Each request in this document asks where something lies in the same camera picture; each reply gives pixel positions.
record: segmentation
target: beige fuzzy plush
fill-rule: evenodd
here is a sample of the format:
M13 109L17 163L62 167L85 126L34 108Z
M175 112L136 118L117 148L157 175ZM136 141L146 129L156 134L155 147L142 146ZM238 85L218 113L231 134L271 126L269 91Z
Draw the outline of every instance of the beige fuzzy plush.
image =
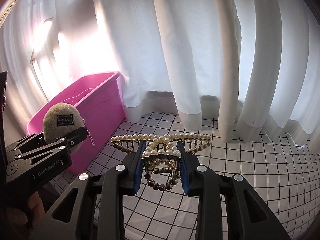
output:
M50 107L43 119L44 140L46 144L53 143L57 138L82 126L84 126L83 119L73 105L66 103L55 104ZM72 147L71 153L76 152L81 144L82 142Z

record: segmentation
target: white grid mat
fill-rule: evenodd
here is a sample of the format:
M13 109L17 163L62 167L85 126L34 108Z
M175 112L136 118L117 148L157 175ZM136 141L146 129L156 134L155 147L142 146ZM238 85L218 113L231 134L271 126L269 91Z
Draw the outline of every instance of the white grid mat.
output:
M189 131L175 114L151 113L137 123L126 120L114 136L124 134L169 134L198 132L212 135L212 147L197 153L199 162L216 173L231 177L242 174L270 209L278 217L292 239L302 235L319 212L320 158L309 154L307 145L297 147L290 135L282 133L270 141L261 131L257 141L247 143L234 134L230 143L222 143L217 129L218 121L203 119L201 131ZM122 162L125 153L116 150L109 142L88 166L90 175L105 173ZM168 176L157 174L155 181L166 183ZM52 180L61 193L75 179L68 170ZM198 198L186 197L181 182L172 190L161 192L142 184L136 196L124 196L124 222L129 240L193 240L196 232ZM221 196L223 239L228 239L227 214ZM95 220L98 219L98 195Z

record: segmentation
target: pearl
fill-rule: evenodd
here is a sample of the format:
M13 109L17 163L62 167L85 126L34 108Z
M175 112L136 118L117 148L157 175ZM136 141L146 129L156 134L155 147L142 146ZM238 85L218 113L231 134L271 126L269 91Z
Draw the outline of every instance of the pearl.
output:
M181 155L180 151L178 151L178 150L173 151L173 153L172 153L173 156L179 156L179 154Z
M164 144L168 144L169 142L170 142L169 138L164 138L164 141L163 141Z
M155 145L158 145L158 144L159 144L158 138L154 138L152 141L153 141L153 143L154 143Z
M164 141L164 137L163 136L159 136L159 143L163 143L163 141Z
M149 142L148 146L153 150L155 148L155 144L153 142Z
M169 142L169 143L168 143L168 148L169 148L169 149L171 149L173 146L174 146L174 143L173 143L173 142Z

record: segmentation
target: sheer curtain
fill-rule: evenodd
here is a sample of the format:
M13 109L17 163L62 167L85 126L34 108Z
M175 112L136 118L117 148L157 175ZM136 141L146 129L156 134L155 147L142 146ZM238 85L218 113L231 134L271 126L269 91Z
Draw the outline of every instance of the sheer curtain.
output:
M37 57L39 25L54 17ZM320 27L303 0L19 0L0 29L8 103L25 127L80 76L119 70L127 119L178 113L189 130L218 119L253 141L292 135L320 147Z

